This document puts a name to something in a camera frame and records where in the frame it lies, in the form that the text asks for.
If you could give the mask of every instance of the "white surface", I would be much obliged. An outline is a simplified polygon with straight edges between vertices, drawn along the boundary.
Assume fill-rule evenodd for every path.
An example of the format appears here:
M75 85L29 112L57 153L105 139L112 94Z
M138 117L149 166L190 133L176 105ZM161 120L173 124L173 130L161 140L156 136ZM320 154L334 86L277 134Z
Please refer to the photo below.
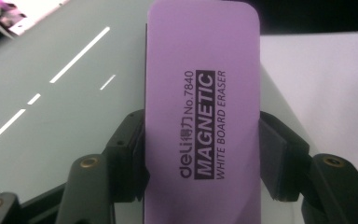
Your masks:
M102 152L124 117L144 107L150 2L71 1L0 45L0 128L26 109L0 136L0 191L24 202L60 185L75 159ZM262 36L261 62L262 109L304 137L312 155L337 154L358 168L358 33ZM262 199L263 223L303 223L299 203L273 202L265 189ZM122 218L140 223L140 204L118 204Z
M358 169L358 33L263 36L261 52L265 71L315 150Z
M31 29L35 25L34 21L29 18L24 18L9 28L11 32L16 35L22 35L25 31Z

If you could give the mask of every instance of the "purple eraser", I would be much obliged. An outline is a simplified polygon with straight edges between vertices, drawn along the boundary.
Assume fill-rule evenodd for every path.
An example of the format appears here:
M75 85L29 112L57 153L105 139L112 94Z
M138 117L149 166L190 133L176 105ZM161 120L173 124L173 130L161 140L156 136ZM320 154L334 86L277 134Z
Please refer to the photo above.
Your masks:
M259 224L259 21L158 1L147 25L145 224Z

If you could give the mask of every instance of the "black plastic grip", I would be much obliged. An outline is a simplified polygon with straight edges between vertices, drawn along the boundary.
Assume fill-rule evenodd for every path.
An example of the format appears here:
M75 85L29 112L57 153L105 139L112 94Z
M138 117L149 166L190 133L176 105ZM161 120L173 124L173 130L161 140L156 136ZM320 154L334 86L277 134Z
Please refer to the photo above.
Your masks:
M149 174L145 168L145 111L130 113L106 145L103 155L109 164L112 201L130 203L140 200Z
M82 157L72 164L56 223L115 223L109 199L105 157L96 154Z
M297 201L310 167L310 146L266 112L260 113L259 139L261 178L270 196L281 202Z
M316 155L310 178L329 224L358 224L358 171L349 161L329 154Z
M20 205L13 193L0 193L0 224L21 223Z

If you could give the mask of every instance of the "eraser label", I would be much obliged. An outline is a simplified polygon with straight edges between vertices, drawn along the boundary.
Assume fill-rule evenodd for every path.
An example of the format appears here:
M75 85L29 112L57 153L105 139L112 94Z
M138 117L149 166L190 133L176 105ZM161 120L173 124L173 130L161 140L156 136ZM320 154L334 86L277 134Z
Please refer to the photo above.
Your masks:
M184 73L184 115L180 124L180 176L225 178L226 72Z

